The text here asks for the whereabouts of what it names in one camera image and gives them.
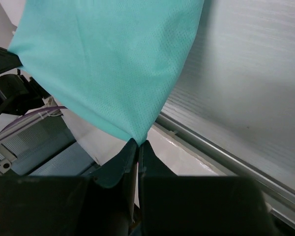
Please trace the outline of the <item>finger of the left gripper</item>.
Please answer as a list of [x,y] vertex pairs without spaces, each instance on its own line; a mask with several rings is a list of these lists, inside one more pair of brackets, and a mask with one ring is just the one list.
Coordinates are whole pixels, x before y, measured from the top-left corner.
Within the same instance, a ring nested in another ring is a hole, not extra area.
[[19,57],[0,47],[0,74],[22,66]]

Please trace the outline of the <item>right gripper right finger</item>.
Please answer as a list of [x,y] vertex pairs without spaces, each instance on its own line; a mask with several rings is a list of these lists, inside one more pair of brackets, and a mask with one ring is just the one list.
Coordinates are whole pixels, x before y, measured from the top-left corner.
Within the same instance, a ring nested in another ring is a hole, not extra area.
[[251,179],[178,176],[139,148],[139,203],[145,236],[274,236],[274,223]]

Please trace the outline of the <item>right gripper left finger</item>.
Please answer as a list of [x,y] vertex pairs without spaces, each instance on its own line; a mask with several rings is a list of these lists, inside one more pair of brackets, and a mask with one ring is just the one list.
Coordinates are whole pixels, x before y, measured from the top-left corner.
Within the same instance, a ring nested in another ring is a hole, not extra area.
[[0,236],[125,236],[133,220],[137,143],[88,176],[0,176]]

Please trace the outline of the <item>teal t shirt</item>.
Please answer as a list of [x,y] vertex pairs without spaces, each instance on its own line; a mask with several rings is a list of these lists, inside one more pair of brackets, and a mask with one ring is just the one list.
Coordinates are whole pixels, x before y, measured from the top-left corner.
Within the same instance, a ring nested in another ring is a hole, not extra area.
[[195,40],[201,0],[29,0],[22,69],[100,130],[142,144]]

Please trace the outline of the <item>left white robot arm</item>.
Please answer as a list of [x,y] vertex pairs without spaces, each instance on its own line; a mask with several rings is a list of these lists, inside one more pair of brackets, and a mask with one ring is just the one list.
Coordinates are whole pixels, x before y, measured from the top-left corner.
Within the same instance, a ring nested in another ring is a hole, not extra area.
[[21,66],[16,54],[0,47],[0,115],[23,116],[44,106],[43,100],[51,96],[33,77],[27,80]]

